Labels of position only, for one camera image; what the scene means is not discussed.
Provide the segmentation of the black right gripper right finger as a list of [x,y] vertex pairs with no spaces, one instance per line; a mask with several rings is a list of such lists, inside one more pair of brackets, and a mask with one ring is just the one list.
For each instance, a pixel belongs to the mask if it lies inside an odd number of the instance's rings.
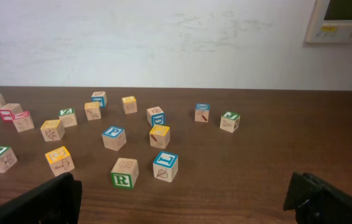
[[298,224],[352,224],[352,197],[311,173],[292,174],[283,210]]

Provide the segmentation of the blue P letter block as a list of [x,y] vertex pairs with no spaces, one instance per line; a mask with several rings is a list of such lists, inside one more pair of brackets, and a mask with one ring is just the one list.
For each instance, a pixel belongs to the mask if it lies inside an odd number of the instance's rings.
[[104,147],[114,151],[120,150],[126,144],[124,128],[110,126],[102,133]]

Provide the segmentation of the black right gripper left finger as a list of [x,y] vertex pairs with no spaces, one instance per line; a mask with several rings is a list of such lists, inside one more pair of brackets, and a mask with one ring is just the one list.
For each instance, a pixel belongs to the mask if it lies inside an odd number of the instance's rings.
[[78,223],[82,182],[69,172],[0,206],[0,223]]

